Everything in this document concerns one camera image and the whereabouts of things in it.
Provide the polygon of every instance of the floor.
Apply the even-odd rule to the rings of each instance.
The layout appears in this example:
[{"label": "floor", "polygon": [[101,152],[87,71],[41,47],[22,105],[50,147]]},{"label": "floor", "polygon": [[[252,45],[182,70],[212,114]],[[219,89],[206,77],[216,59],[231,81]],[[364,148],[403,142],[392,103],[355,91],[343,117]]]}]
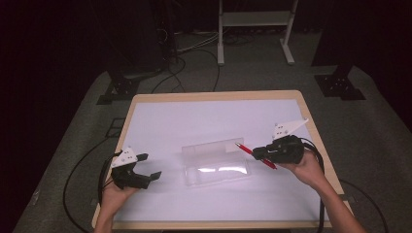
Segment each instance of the floor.
[{"label": "floor", "polygon": [[[349,79],[365,100],[342,101],[324,97],[314,76],[330,74],[335,67],[312,67],[320,33],[292,33],[295,59],[288,65],[279,44],[282,34],[245,36],[242,46],[225,46],[225,65],[218,66],[216,44],[182,54],[186,66],[176,78],[170,73],[143,80],[137,93],[208,92],[297,89],[303,94],[320,132],[337,176],[367,193],[382,211],[391,232],[412,229],[412,135],[382,97],[373,80],[357,67]],[[178,35],[179,48],[205,40],[198,35]],[[184,62],[172,63],[177,73]],[[54,157],[39,182],[33,199],[15,232],[81,232],[62,204],[63,190],[72,218],[86,231],[97,200],[97,181],[103,161],[115,150],[117,138],[105,139],[114,118],[126,116],[130,101],[96,105],[110,83],[107,73],[96,77],[73,118]],[[384,232],[384,224],[369,200],[342,184],[355,216],[369,232]],[[315,232],[292,229],[292,232]]]}]

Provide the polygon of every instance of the red object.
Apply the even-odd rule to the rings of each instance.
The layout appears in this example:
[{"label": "red object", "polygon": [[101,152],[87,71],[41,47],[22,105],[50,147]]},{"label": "red object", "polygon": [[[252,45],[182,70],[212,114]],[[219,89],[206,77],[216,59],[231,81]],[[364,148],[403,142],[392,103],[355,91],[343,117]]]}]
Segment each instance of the red object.
[{"label": "red object", "polygon": [[[248,149],[247,147],[241,145],[240,143],[236,143],[236,146],[239,147],[242,151],[252,155],[252,151],[250,149]],[[274,163],[272,163],[271,161],[263,158],[260,160],[262,163],[266,164],[268,167],[270,167],[271,169],[278,169],[276,167],[276,165]]]}]

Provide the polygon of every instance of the human hand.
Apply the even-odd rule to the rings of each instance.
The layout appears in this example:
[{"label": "human hand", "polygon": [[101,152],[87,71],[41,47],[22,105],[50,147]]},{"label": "human hand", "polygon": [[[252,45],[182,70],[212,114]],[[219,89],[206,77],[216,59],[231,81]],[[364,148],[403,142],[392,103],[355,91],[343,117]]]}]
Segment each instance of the human hand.
[{"label": "human hand", "polygon": [[139,188],[128,187],[121,189],[110,178],[103,188],[103,200],[100,206],[99,216],[94,228],[95,233],[112,232],[113,217],[123,206],[127,199]]},{"label": "human hand", "polygon": [[126,202],[126,200],[133,195],[139,188],[126,186],[121,189],[115,185],[110,178],[106,181],[103,188],[103,198],[101,203],[100,212],[107,212],[109,214],[115,214]]},{"label": "human hand", "polygon": [[317,189],[327,182],[324,172],[316,159],[315,154],[310,150],[305,150],[299,164],[283,163],[280,166],[289,169],[303,183]]}]

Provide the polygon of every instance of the white shelf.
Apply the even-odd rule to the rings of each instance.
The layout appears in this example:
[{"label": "white shelf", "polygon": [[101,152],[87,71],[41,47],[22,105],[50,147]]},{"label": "white shelf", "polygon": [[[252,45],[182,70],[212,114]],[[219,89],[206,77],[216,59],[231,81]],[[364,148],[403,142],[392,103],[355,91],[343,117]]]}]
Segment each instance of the white shelf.
[{"label": "white shelf", "polygon": [[223,13],[223,26],[288,25],[290,11]]}]

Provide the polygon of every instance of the transparent plastic container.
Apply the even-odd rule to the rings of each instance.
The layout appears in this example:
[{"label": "transparent plastic container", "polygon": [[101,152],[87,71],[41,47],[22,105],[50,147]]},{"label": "transparent plastic container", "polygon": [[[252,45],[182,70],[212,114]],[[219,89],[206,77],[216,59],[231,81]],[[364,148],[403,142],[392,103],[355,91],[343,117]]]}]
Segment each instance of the transparent plastic container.
[{"label": "transparent plastic container", "polygon": [[250,176],[245,152],[235,143],[243,144],[243,138],[183,147],[186,185],[219,183]]}]

